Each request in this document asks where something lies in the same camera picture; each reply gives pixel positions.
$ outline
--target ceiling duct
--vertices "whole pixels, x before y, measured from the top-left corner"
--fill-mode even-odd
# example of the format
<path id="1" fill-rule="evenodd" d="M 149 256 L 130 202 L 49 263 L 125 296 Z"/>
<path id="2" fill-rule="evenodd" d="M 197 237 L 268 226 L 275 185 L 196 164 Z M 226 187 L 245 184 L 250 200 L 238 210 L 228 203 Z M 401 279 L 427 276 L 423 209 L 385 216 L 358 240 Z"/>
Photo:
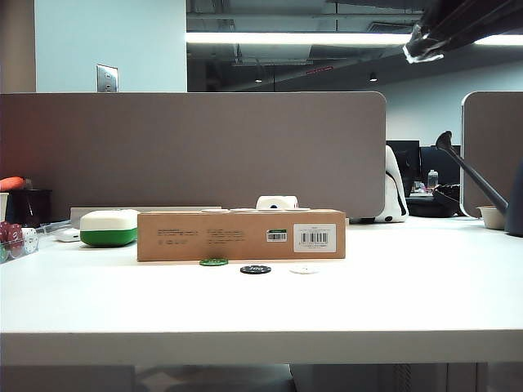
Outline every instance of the ceiling duct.
<path id="1" fill-rule="evenodd" d="M 431 0 L 329 0 L 338 4 L 348 4 L 351 6 L 370 6 L 377 8 L 395 8 L 405 11 L 423 11 Z"/>
<path id="2" fill-rule="evenodd" d="M 373 22 L 369 26 L 369 33 L 412 33 L 411 24 Z"/>

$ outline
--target cardboard box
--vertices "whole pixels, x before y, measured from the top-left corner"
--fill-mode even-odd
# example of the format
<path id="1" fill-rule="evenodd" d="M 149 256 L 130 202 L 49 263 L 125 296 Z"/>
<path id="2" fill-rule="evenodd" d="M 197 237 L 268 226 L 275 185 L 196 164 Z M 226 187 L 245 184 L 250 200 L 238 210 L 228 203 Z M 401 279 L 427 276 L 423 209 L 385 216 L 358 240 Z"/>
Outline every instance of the cardboard box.
<path id="1" fill-rule="evenodd" d="M 345 213 L 145 212 L 138 216 L 138 261 L 338 259 Z"/>

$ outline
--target green poker chip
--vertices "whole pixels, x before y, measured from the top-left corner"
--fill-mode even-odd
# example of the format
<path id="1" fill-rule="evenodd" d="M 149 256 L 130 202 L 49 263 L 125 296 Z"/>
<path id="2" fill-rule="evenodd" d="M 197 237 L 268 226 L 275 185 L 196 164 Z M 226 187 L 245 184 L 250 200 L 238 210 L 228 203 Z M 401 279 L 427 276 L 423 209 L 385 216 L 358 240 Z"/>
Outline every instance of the green poker chip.
<path id="1" fill-rule="evenodd" d="M 9 257 L 9 252 L 7 251 L 6 247 L 0 243 L 0 263 L 3 263 L 7 260 Z"/>
<path id="2" fill-rule="evenodd" d="M 200 265 L 205 265 L 206 267 L 215 267 L 218 265 L 229 264 L 227 259 L 204 259 L 199 262 Z"/>

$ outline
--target green and white device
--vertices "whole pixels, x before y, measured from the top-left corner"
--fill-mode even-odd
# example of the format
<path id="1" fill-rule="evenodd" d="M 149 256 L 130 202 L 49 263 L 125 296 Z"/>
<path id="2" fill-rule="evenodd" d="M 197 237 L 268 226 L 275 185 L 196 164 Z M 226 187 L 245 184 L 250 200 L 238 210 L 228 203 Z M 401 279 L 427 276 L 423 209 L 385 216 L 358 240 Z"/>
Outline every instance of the green and white device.
<path id="1" fill-rule="evenodd" d="M 122 247 L 136 240 L 136 210 L 93 211 L 80 218 L 80 239 L 94 247 Z"/>

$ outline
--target barcode label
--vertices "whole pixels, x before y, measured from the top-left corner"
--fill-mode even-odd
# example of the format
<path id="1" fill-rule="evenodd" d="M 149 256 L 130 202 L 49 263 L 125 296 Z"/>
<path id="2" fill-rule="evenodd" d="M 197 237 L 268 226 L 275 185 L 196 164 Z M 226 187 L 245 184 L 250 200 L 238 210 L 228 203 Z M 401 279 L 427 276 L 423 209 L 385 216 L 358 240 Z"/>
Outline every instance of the barcode label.
<path id="1" fill-rule="evenodd" d="M 267 230 L 267 242 L 268 243 L 287 242 L 287 230 L 286 229 Z"/>
<path id="2" fill-rule="evenodd" d="M 302 243 L 329 243 L 329 233 L 302 233 Z"/>
<path id="3" fill-rule="evenodd" d="M 325 224 L 295 224 L 295 252 L 335 252 L 336 225 Z"/>

